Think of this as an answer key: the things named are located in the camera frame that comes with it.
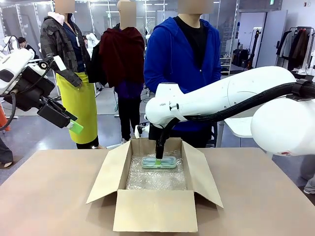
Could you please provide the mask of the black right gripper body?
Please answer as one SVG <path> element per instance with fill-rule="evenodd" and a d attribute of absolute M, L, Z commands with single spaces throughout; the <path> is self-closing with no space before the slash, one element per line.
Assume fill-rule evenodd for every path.
<path fill-rule="evenodd" d="M 156 141 L 158 147 L 164 146 L 164 130 L 163 128 L 158 128 L 153 124 L 149 127 L 149 140 Z"/>

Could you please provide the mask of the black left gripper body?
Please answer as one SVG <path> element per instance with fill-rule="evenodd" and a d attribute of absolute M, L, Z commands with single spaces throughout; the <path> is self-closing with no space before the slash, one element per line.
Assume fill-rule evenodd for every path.
<path fill-rule="evenodd" d="M 18 82 L 9 91 L 17 91 L 15 95 L 16 107 L 22 111 L 29 111 L 31 108 L 40 110 L 49 100 L 48 96 L 55 85 L 47 78 L 41 78 L 34 67 L 27 66 L 17 77 Z"/>

